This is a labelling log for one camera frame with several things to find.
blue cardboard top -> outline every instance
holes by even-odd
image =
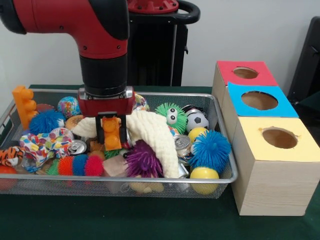
[[[287,97],[278,86],[249,86],[249,85],[237,85],[231,82],[228,83],[228,91],[231,101],[235,108],[236,113],[239,116],[245,117],[286,117],[286,118],[298,118],[298,114],[288,101]],[[243,102],[242,96],[246,93],[258,93],[271,95],[277,100],[277,105],[272,109],[260,110],[251,107]],[[262,96],[259,98],[252,98],[251,102],[254,105],[263,105],[266,98]]]

orange lego brick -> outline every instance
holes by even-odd
[[[18,111],[23,129],[29,128],[31,119],[38,114],[36,111],[37,103],[32,100],[34,92],[31,89],[27,89],[25,86],[17,86],[12,91],[13,99]]]
[[[104,146],[105,150],[121,149],[120,141],[120,124],[117,117],[103,117],[102,128],[104,131]]]

yellow ball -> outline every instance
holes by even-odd
[[[188,137],[190,138],[191,143],[193,144],[196,140],[196,137],[198,137],[200,134],[204,134],[205,132],[208,132],[208,129],[204,127],[196,127],[192,129],[188,134]]]
[[[191,179],[219,179],[217,171],[208,167],[196,167],[190,175]],[[209,195],[212,194],[218,187],[218,184],[214,183],[191,183],[191,187],[198,194]]]

metal mesh basket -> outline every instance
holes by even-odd
[[[53,106],[56,106],[63,97],[77,96],[75,90],[34,89],[33,91],[33,99],[37,103]],[[175,103],[180,107],[189,104],[202,107],[209,120],[209,128],[227,136],[219,104],[212,95],[153,92],[139,94],[147,99],[151,111],[165,102]],[[0,118],[0,124],[1,149],[18,145],[23,129],[13,102]],[[231,152],[228,164],[220,174],[220,179],[1,174],[0,194],[217,199],[227,185],[237,179],[237,176],[237,166]]]

white cloth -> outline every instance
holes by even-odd
[[[85,117],[71,129],[71,132],[80,137],[95,138],[97,136],[96,119],[94,117]]]
[[[178,178],[178,156],[175,141],[167,125],[167,118],[148,111],[134,111],[126,116],[131,140],[144,140],[162,164],[165,178]]]

